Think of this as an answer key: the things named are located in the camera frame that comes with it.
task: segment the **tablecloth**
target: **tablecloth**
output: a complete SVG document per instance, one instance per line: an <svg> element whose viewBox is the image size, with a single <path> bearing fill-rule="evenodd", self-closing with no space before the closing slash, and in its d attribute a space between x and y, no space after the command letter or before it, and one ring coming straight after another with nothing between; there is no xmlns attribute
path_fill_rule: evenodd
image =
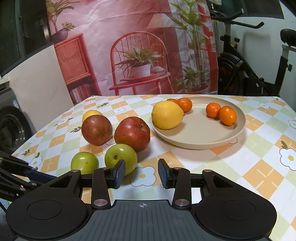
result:
<svg viewBox="0 0 296 241"><path fill-rule="evenodd" d="M158 137L151 126L153 106L168 98L191 95L92 96L66 111L32 136L13 156L38 170L60 176L70 170L72 157L88 151L104 167L104 154L114 138L102 146L86 142L81 134L82 115L91 109L104 114L113 130L129 116L142 118L151 128L151 142L138 153L137 175L124 178L118 190L109 190L110 199L168 199L174 190L165 190L157 173L157 161L164 158L171 167L184 167L192 173L212 169L270 200L277 210L273 241L296 240L296 113L278 97L216 96L240 107L247 125L231 143L210 150L187 150ZM82 199L90 203L91 189ZM192 201L201 200L198 188Z"/></svg>

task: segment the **black cable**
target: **black cable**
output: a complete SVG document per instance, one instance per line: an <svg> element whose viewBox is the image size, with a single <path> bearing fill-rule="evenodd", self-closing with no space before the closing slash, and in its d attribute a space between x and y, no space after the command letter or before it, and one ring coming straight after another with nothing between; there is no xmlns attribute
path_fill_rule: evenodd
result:
<svg viewBox="0 0 296 241"><path fill-rule="evenodd" d="M0 207L3 209L4 212L6 212L6 208L4 207L4 205L0 202Z"/></svg>

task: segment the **beige plate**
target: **beige plate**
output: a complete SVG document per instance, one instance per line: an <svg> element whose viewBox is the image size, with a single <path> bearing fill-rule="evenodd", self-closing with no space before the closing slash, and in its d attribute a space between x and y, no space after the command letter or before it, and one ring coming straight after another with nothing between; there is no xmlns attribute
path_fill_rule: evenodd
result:
<svg viewBox="0 0 296 241"><path fill-rule="evenodd" d="M246 117L243 111L233 103L210 96L189 97L192 110L185 114L182 122L170 130L153 127L164 140L183 148L205 150L223 146L233 141L244 129ZM215 102L221 107L228 105L237 114L237 122L233 126L225 126L220 120L207 117L206 106Z"/></svg>

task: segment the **white flower pot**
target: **white flower pot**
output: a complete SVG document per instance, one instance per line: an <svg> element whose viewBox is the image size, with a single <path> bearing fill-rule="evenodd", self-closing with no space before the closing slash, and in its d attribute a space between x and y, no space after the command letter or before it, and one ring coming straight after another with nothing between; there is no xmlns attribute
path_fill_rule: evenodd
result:
<svg viewBox="0 0 296 241"><path fill-rule="evenodd" d="M138 67L132 67L131 68L131 75L133 75L135 78L141 78L150 76L150 64L138 66Z"/></svg>

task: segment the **lemon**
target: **lemon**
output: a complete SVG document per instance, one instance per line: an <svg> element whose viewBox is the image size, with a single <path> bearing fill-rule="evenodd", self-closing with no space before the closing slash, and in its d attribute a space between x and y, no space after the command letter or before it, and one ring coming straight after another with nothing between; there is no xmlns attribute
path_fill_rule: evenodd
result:
<svg viewBox="0 0 296 241"><path fill-rule="evenodd" d="M183 120L184 112L172 101L158 102L151 113L154 125L163 130L175 128Z"/></svg>
<svg viewBox="0 0 296 241"><path fill-rule="evenodd" d="M97 110L88 110L87 112L85 112L82 116L82 122L85 121L86 118L90 117L91 115L103 115L101 112L97 111Z"/></svg>

